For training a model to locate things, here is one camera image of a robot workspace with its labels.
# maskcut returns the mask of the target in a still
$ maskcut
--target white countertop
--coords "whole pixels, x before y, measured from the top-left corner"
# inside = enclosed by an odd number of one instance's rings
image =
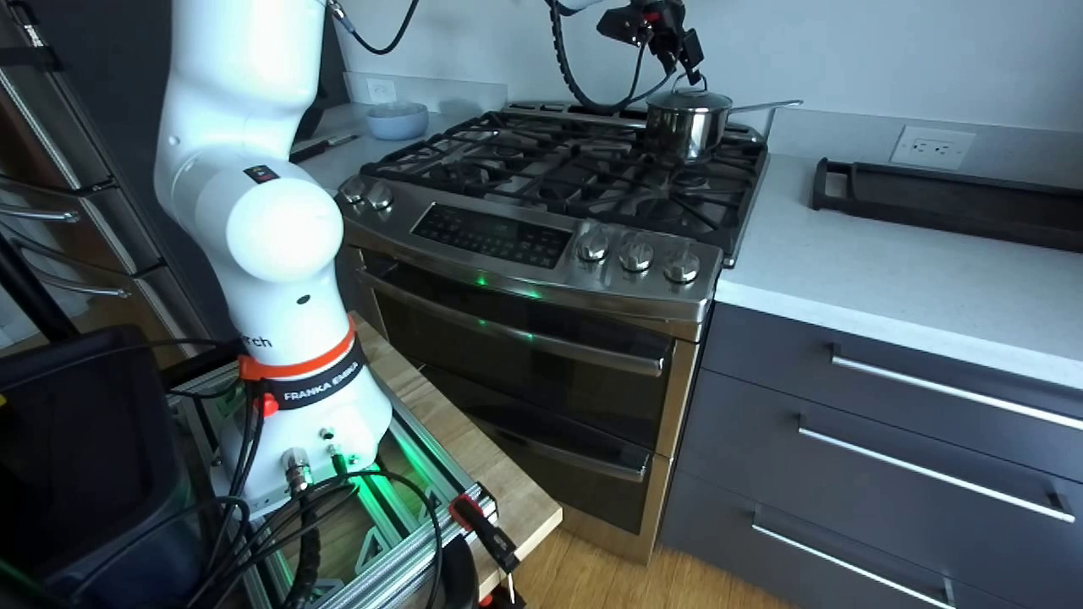
[[[771,157],[719,302],[1083,389],[1083,252],[814,209]]]

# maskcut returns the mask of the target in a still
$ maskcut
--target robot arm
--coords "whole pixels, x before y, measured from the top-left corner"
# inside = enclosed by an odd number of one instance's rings
[[[175,0],[157,148],[157,195],[208,252],[247,346],[240,374],[269,387],[240,490],[253,515],[289,499],[285,459],[377,457],[390,398],[364,365],[334,252],[341,214],[289,148],[320,87],[321,0]],[[243,468],[226,432],[231,468]]]
[[[682,63],[692,83],[700,82],[704,52],[699,29],[683,29],[683,0],[630,0],[630,7],[603,13],[599,34],[648,45],[666,75]]]

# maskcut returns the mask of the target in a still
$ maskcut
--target white wall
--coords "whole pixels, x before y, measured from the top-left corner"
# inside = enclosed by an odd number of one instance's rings
[[[374,40],[390,40],[408,7],[344,3]],[[567,19],[576,75],[599,100],[622,96],[634,66],[634,46],[594,29],[605,7],[622,0]],[[738,100],[796,96],[825,110],[1083,133],[1083,0],[687,0],[687,11],[711,87]],[[569,97],[544,0],[421,0],[394,59],[344,46],[369,75]]]

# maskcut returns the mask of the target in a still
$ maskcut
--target wooden floor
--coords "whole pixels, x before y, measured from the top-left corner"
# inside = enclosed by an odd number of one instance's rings
[[[699,559],[660,548],[651,565],[636,565],[567,531],[516,569],[516,589],[533,609],[783,609]]]

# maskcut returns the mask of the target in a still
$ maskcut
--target stainless steel oven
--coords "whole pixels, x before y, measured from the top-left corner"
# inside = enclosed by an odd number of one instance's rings
[[[339,198],[351,306],[567,505],[569,531],[648,559],[761,148],[673,168],[636,143],[634,121],[493,110],[367,167]]]
[[[364,252],[369,319],[550,494],[651,552],[693,342]]]

